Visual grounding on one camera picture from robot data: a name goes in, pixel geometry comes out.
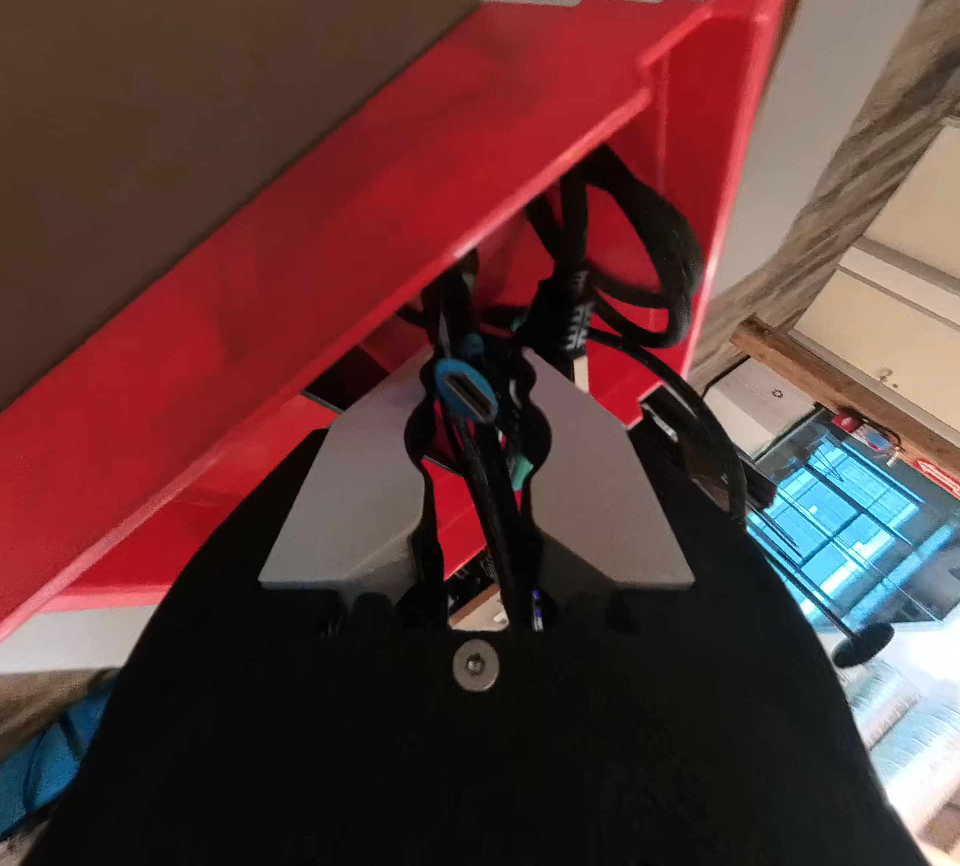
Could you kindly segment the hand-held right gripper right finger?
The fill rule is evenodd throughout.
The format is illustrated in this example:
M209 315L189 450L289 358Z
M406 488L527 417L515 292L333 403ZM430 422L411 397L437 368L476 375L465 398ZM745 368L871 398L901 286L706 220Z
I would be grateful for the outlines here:
M695 582L624 424L530 349L530 392L550 430L530 482L547 592L686 590Z

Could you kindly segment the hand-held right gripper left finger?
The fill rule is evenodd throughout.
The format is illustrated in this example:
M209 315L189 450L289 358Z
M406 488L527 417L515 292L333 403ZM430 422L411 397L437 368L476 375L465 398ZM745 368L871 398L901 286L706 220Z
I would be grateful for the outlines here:
M269 589L405 592L409 539L424 517L426 481L404 441L426 397L414 356L327 431L259 574Z

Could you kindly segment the red plastic bin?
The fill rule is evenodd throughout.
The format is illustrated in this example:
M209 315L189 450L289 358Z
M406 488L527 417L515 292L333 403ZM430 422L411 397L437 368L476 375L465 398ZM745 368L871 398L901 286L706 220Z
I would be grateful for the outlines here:
M487 3L2 412L6 639L603 142L704 256L692 364L785 0Z

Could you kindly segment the white recycling cabinet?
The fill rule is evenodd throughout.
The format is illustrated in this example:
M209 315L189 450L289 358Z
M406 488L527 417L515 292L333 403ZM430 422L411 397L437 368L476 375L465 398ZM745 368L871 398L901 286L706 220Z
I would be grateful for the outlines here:
M815 409L811 397L753 358L709 386L703 399L733 443L752 459Z

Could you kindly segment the red fire extinguisher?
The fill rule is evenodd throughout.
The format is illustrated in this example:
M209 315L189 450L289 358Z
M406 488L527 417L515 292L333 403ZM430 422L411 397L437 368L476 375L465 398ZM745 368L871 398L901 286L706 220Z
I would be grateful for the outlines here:
M900 438L869 418L856 413L839 412L832 416L830 424L858 441L879 462L891 465L903 455Z

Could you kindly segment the black round-base stand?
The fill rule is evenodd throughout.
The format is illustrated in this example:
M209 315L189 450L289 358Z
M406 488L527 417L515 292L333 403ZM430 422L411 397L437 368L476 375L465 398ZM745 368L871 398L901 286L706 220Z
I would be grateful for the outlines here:
M750 536L762 558L772 567L787 599L798 608L801 619L807 625L811 624L809 614L805 611L805 605L808 605L815 615L840 635L839 642L830 653L837 669L847 670L864 665L877 658L890 645L895 636L892 625L881 622L853 626L825 588L814 583L812 576L802 570L798 560L794 560L786 548L777 545L771 536L757 529L749 519L741 520L739 524Z

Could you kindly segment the white double door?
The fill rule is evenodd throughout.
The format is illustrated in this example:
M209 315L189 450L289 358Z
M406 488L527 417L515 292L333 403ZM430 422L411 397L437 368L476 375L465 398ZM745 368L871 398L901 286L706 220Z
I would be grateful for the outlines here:
M945 120L795 335L958 429L959 124Z

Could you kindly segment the wooden post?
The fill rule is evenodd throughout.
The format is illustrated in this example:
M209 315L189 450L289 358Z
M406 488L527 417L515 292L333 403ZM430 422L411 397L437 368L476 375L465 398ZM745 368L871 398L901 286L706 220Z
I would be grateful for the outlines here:
M958 442L924 424L883 397L817 356L792 337L753 317L741 322L730 335L740 352L773 369L798 390L834 413L851 412L869 418L901 440L908 464L918 457L939 464L959 479Z

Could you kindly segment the red wall sign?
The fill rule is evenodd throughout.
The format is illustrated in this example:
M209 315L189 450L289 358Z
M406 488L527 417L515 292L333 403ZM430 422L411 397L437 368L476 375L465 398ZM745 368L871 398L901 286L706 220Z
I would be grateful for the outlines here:
M955 499L959 500L960 486L957 476L943 470L939 464L932 463L929 460L920 457L915 459L912 465L919 473L926 476L931 482L935 483Z

